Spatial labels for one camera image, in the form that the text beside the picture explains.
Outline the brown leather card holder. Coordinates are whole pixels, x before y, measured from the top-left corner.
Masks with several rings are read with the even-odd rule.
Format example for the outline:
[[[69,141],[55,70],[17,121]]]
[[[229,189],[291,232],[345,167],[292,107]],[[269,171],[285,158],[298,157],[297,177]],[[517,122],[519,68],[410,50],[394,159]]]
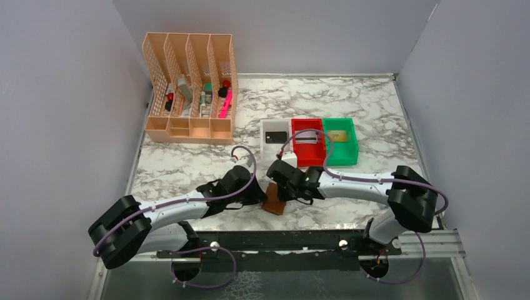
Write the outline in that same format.
[[[262,203],[261,209],[281,216],[284,213],[286,203],[282,202],[278,198],[278,185],[274,182],[270,182],[266,188],[266,200]]]

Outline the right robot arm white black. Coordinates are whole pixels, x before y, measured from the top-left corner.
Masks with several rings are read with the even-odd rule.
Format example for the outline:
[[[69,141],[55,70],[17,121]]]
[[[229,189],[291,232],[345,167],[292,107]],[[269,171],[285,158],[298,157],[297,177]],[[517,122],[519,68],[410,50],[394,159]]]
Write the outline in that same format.
[[[407,166],[387,173],[354,174],[323,167],[302,171],[278,159],[266,176],[277,184],[281,201],[348,198],[387,205],[388,211],[365,228],[365,242],[375,246],[387,245],[406,231],[429,233],[433,226],[438,193]]]

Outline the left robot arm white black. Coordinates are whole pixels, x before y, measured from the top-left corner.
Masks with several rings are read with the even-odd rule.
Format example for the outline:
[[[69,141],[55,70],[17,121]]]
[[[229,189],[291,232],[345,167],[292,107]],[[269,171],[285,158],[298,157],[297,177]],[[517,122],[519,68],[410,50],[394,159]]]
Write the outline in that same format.
[[[191,240],[184,221],[207,218],[231,204],[260,204],[267,196],[254,174],[234,166],[224,177],[191,192],[155,202],[141,202],[132,195],[117,200],[89,226],[94,255],[107,269],[115,269],[135,255],[162,250],[180,251]]]

